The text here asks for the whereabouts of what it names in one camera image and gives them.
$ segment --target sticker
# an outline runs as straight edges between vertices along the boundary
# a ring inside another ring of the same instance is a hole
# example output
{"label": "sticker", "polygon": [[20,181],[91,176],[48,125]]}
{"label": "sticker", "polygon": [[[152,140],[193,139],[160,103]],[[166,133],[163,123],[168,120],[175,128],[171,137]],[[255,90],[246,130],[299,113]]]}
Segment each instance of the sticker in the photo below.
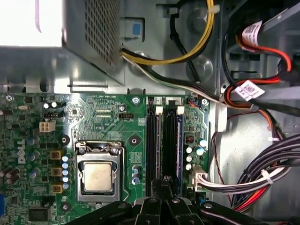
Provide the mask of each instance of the sticker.
{"label": "sticker", "polygon": [[235,92],[246,101],[261,96],[265,91],[252,83],[250,80],[245,81],[241,86],[235,89]]}
{"label": "sticker", "polygon": [[242,33],[242,37],[250,44],[258,46],[257,36],[263,21],[253,23],[246,27]]}

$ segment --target cable tie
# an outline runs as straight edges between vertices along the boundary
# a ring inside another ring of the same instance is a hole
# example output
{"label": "cable tie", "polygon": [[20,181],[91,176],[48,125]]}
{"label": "cable tie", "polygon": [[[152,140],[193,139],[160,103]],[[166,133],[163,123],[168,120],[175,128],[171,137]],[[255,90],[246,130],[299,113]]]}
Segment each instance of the cable tie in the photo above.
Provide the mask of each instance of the cable tie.
{"label": "cable tie", "polygon": [[246,169],[244,170],[244,174],[252,180],[253,176],[250,175]]}
{"label": "cable tie", "polygon": [[261,173],[262,173],[262,176],[267,180],[267,182],[270,185],[272,185],[273,181],[271,180],[270,174],[266,170],[264,170],[264,169],[261,171]]}
{"label": "cable tie", "polygon": [[220,12],[220,5],[214,5],[207,10],[208,13],[216,14]]}
{"label": "cable tie", "polygon": [[268,137],[268,142],[278,142],[280,139],[278,137]]}

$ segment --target capacitor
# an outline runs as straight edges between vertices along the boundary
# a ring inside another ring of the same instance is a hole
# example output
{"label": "capacitor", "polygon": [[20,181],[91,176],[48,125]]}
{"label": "capacitor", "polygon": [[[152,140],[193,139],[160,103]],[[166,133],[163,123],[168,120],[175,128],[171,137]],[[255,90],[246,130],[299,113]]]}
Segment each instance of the capacitor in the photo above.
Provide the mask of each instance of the capacitor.
{"label": "capacitor", "polygon": [[12,178],[14,176],[16,176],[18,173],[19,173],[20,169],[19,168],[15,168],[11,171],[9,171],[7,174],[6,174],[6,178]]}
{"label": "capacitor", "polygon": [[69,174],[69,171],[68,170],[63,170],[61,173],[62,173],[62,175],[67,176]]}
{"label": "capacitor", "polygon": [[28,137],[26,138],[26,142],[28,145],[34,145],[37,144],[39,142],[39,137],[35,136],[35,137]]}
{"label": "capacitor", "polygon": [[0,177],[4,177],[8,172],[10,172],[13,168],[11,166],[6,167],[4,170],[0,171]]}
{"label": "capacitor", "polygon": [[188,163],[186,164],[186,170],[189,171],[192,169],[192,164]]}
{"label": "capacitor", "polygon": [[135,176],[133,179],[132,179],[132,184],[133,185],[137,185],[140,183],[140,179],[138,178],[138,176]]}
{"label": "capacitor", "polygon": [[134,175],[137,175],[138,173],[139,173],[139,167],[134,165],[132,167],[132,175],[134,176]]}
{"label": "capacitor", "polygon": [[10,179],[7,179],[6,183],[7,184],[14,184],[16,183],[18,180],[20,179],[20,176],[19,175],[16,175]]}
{"label": "capacitor", "polygon": [[66,190],[66,189],[69,188],[69,185],[68,185],[67,183],[63,183],[63,184],[62,184],[62,188]]}
{"label": "capacitor", "polygon": [[203,147],[203,148],[207,147],[207,141],[205,139],[203,139],[203,138],[200,138],[198,140],[198,144],[199,144],[200,147]]}
{"label": "capacitor", "polygon": [[61,108],[62,107],[62,103],[61,102],[51,102],[51,107],[53,109]]}
{"label": "capacitor", "polygon": [[204,149],[202,148],[202,147],[196,147],[196,154],[198,155],[198,156],[201,156],[201,155],[203,155],[204,154]]}
{"label": "capacitor", "polygon": [[29,110],[29,106],[28,105],[19,105],[18,109],[19,110]]}
{"label": "capacitor", "polygon": [[67,163],[63,163],[63,164],[61,165],[61,167],[64,168],[64,169],[67,169],[67,168],[69,167],[69,165],[68,165]]}
{"label": "capacitor", "polygon": [[192,156],[187,156],[186,161],[188,163],[192,162],[193,161],[193,157]]}
{"label": "capacitor", "polygon": [[61,160],[62,160],[63,162],[67,162],[67,161],[69,160],[69,158],[68,158],[68,156],[63,156],[63,157],[61,158]]}
{"label": "capacitor", "polygon": [[10,109],[2,109],[0,110],[0,116],[11,116],[14,112]]}
{"label": "capacitor", "polygon": [[191,147],[187,147],[187,149],[186,149],[187,154],[192,153],[192,151],[193,151],[193,149]]}
{"label": "capacitor", "polygon": [[28,154],[28,160],[31,162],[38,159],[39,157],[40,157],[40,153],[36,150]]}
{"label": "capacitor", "polygon": [[68,178],[68,177],[62,177],[62,182],[67,183],[68,181],[69,181],[69,178]]}
{"label": "capacitor", "polygon": [[43,108],[44,108],[44,109],[49,109],[49,108],[50,108],[50,106],[49,106],[49,104],[48,104],[48,103],[46,103],[46,102],[45,102],[45,103],[43,104]]}

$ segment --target blue port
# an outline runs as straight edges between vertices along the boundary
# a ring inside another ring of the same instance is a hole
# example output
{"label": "blue port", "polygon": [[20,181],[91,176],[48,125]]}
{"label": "blue port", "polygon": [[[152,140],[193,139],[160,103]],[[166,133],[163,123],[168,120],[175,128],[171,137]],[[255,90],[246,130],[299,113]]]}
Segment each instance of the blue port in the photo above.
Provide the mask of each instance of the blue port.
{"label": "blue port", "polygon": [[4,195],[0,194],[0,217],[2,217],[4,215]]}

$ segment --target cable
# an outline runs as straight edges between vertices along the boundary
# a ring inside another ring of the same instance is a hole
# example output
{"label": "cable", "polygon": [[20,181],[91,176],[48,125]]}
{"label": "cable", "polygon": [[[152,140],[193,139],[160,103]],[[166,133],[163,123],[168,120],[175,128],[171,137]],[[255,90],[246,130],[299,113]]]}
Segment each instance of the cable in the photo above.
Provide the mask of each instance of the cable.
{"label": "cable", "polygon": [[[176,15],[175,14],[171,15],[171,18],[170,18],[170,32],[171,32],[170,33],[170,39],[175,43],[176,47],[179,49],[181,54],[185,55],[185,54],[187,54],[187,51],[186,51],[185,47],[183,46],[182,42],[180,41],[179,34],[176,31],[175,19],[176,19]],[[190,61],[187,62],[187,65],[191,70],[191,74],[194,78],[194,81],[195,82],[200,81],[199,75],[197,73],[197,70],[196,70],[193,62],[190,60]]]}
{"label": "cable", "polygon": [[215,102],[217,104],[225,105],[224,103],[220,102],[218,97],[209,93],[206,89],[201,87],[200,85],[197,85],[192,82],[188,81],[181,81],[181,80],[175,80],[171,78],[166,78],[158,73],[156,73],[154,70],[152,70],[150,67],[145,66],[145,65],[138,65],[137,63],[132,62],[131,60],[127,59],[125,56],[123,56],[123,59],[125,59],[127,62],[141,70],[146,76],[148,76],[151,80],[161,83],[162,85],[171,87],[171,88],[177,88],[177,89],[183,89],[183,90],[188,90],[190,92],[193,92],[199,96],[202,96],[203,98],[206,98],[212,102]]}
{"label": "cable", "polygon": [[207,24],[204,30],[204,33],[202,37],[200,38],[198,44],[187,54],[184,54],[181,57],[175,58],[175,59],[170,59],[170,60],[153,60],[153,59],[146,59],[145,57],[139,57],[137,56],[134,52],[131,52],[126,49],[122,49],[122,54],[126,58],[128,58],[131,61],[134,61],[139,64],[144,64],[144,65],[162,65],[162,64],[168,64],[168,63],[175,63],[179,62],[182,60],[187,59],[188,57],[191,57],[195,54],[198,53],[204,46],[207,40],[210,38],[210,34],[212,32],[212,26],[213,26],[213,21],[214,21],[214,14],[211,13],[211,8],[214,7],[214,2],[213,0],[207,0],[207,8],[208,8],[208,17],[207,17]]}

